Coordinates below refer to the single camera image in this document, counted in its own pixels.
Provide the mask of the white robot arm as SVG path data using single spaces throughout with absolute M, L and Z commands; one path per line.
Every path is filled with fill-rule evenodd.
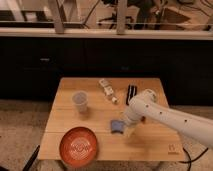
M 151 89 L 132 97 L 123 115 L 127 126 L 149 117 L 213 149 L 213 120 L 159 105 Z

